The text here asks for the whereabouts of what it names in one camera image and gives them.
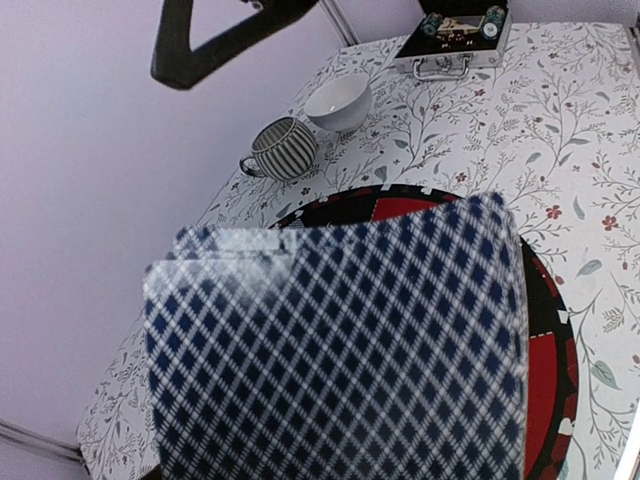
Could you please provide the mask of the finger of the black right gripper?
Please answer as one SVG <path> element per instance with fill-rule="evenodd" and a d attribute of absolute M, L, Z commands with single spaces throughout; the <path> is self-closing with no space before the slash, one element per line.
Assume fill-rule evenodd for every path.
<path fill-rule="evenodd" d="M 190 44 L 194 3 L 165 0 L 152 54 L 150 75 L 174 90 L 189 90 L 244 51 L 294 24 L 314 0 L 252 1 L 257 12 L 197 48 Z"/>

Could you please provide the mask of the blue playing card deck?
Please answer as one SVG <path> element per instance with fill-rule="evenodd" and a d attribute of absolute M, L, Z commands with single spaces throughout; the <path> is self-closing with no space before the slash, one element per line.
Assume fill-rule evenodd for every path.
<path fill-rule="evenodd" d="M 143 284 L 166 479 L 520 479 L 528 313 L 496 193 L 188 231 Z"/>

